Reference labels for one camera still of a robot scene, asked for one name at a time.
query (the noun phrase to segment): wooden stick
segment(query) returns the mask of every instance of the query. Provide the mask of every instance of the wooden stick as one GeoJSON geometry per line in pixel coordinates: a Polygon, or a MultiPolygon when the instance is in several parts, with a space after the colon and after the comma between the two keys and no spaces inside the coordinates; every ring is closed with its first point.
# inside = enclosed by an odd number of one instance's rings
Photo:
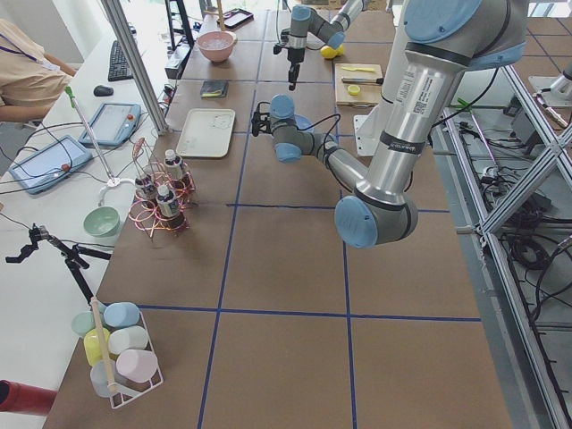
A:
{"type": "Polygon", "coordinates": [[[226,26],[224,25],[223,5],[221,0],[216,0],[216,9],[218,10],[218,22],[221,26],[221,31],[226,31],[226,26]]]}
{"type": "Polygon", "coordinates": [[[91,311],[93,312],[93,319],[96,322],[97,340],[99,341],[99,349],[101,356],[104,360],[105,375],[107,376],[107,389],[112,395],[117,393],[117,384],[115,383],[114,368],[111,365],[111,358],[109,358],[109,349],[105,342],[104,326],[101,323],[101,314],[99,313],[99,301],[96,297],[91,299],[91,311]]]}

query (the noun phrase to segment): white tray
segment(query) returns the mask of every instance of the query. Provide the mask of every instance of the white tray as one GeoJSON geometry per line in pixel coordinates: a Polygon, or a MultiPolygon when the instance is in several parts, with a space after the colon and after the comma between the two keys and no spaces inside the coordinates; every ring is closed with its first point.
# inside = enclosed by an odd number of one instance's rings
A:
{"type": "Polygon", "coordinates": [[[221,158],[229,151],[235,113],[231,109],[190,109],[176,152],[180,156],[221,158]]]}

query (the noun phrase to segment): bottle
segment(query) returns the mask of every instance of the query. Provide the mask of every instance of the bottle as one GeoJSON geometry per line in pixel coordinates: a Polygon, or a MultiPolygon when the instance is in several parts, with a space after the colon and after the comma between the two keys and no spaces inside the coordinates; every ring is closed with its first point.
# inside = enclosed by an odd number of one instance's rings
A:
{"type": "Polygon", "coordinates": [[[174,150],[167,149],[164,152],[164,166],[169,176],[175,181],[173,184],[175,188],[180,189],[190,186],[190,177],[187,174],[185,163],[183,163],[182,158],[177,155],[174,150]]]}
{"type": "Polygon", "coordinates": [[[174,192],[167,185],[159,185],[157,194],[157,204],[159,211],[165,218],[169,228],[177,229],[185,224],[185,215],[181,211],[179,200],[175,197],[174,192]]]}
{"type": "Polygon", "coordinates": [[[139,191],[139,195],[146,200],[146,207],[155,206],[157,204],[157,188],[148,173],[142,172],[139,177],[135,179],[135,186],[139,191]]]}

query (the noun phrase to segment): pink bowl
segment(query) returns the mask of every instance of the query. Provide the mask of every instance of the pink bowl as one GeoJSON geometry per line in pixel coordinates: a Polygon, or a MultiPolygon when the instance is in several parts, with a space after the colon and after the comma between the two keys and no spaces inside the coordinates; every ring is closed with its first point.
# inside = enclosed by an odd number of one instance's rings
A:
{"type": "Polygon", "coordinates": [[[220,63],[231,56],[237,38],[229,31],[211,31],[197,39],[198,49],[213,63],[220,63]]]}

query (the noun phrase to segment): beige cloth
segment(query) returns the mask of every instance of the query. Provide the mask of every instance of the beige cloth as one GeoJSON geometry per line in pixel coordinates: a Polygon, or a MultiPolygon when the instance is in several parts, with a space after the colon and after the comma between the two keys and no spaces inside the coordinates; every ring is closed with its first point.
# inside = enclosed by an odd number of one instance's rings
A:
{"type": "MultiPolygon", "coordinates": [[[[0,33],[20,50],[39,60],[45,60],[44,48],[34,43],[11,22],[0,19],[0,33]]],[[[5,38],[0,46],[18,51],[5,38]]],[[[72,79],[63,71],[48,70],[26,55],[0,50],[0,105],[51,105],[72,79]]]]}

